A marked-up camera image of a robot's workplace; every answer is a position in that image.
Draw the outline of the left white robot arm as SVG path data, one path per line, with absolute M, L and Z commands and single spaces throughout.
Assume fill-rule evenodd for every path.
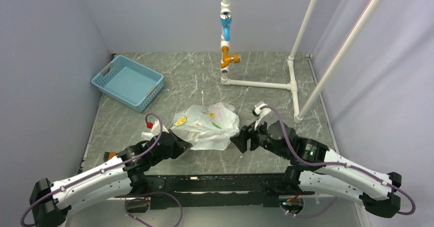
M 177 159 L 192 144 L 171 131 L 126 147 L 116 156 L 86 172 L 51 182 L 38 181 L 30 197 L 33 226 L 60 226 L 69 214 L 112 197 L 163 195 L 145 173 L 159 162 Z

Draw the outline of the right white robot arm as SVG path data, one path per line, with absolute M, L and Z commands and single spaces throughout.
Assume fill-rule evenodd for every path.
M 383 218 L 400 211 L 401 199 L 396 195 L 402 180 L 399 173 L 378 173 L 355 164 L 318 141 L 298 136 L 279 121 L 243 126 L 230 140 L 242 153 L 263 148 L 290 162 L 282 179 L 262 183 L 270 194 L 333 195 Z

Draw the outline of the white printed plastic bag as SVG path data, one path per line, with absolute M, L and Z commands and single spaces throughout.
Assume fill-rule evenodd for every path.
M 181 139 L 192 144 L 191 150 L 225 150 L 230 138 L 238 135 L 240 119 L 234 106 L 216 103 L 193 105 L 174 115 L 171 129 Z

